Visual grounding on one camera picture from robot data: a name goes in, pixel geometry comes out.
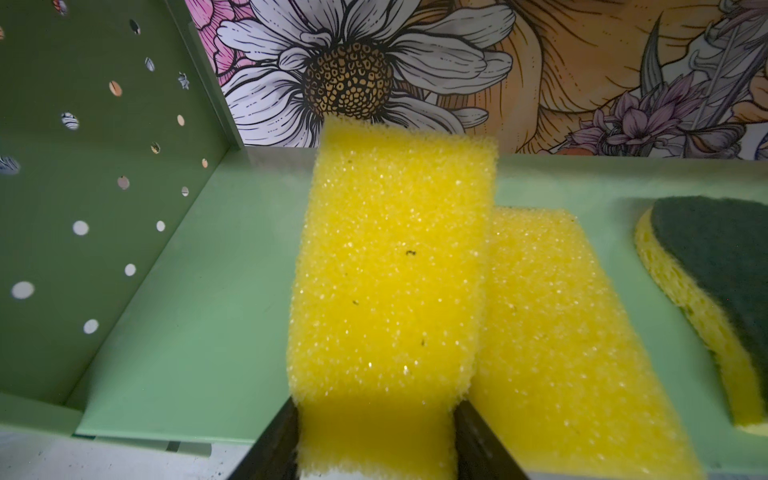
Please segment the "yellow sponge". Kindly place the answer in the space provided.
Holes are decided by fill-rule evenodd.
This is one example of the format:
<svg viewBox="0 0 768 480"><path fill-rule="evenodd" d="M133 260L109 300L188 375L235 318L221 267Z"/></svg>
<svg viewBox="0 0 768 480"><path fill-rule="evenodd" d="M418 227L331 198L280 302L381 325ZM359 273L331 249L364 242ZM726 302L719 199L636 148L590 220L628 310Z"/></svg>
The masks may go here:
<svg viewBox="0 0 768 480"><path fill-rule="evenodd" d="M701 479L704 470L577 218L499 207L469 397L526 470Z"/></svg>
<svg viewBox="0 0 768 480"><path fill-rule="evenodd" d="M497 160L491 138L325 121L287 347L302 473L456 477Z"/></svg>

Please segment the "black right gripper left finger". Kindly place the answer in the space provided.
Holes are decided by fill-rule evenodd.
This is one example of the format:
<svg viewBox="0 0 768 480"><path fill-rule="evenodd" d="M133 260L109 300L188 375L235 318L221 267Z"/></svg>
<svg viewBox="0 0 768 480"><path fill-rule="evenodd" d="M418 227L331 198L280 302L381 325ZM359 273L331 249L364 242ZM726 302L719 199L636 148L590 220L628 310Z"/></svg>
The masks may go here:
<svg viewBox="0 0 768 480"><path fill-rule="evenodd" d="M288 398L228 480L298 479L298 441L298 409Z"/></svg>

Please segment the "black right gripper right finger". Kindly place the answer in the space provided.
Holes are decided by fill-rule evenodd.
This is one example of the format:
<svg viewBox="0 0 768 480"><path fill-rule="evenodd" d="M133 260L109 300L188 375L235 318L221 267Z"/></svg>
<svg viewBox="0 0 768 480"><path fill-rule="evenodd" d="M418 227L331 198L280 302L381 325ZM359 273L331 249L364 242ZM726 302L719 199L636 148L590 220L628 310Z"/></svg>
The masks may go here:
<svg viewBox="0 0 768 480"><path fill-rule="evenodd" d="M454 410L457 478L461 480L528 480L528 476L475 407L461 401Z"/></svg>

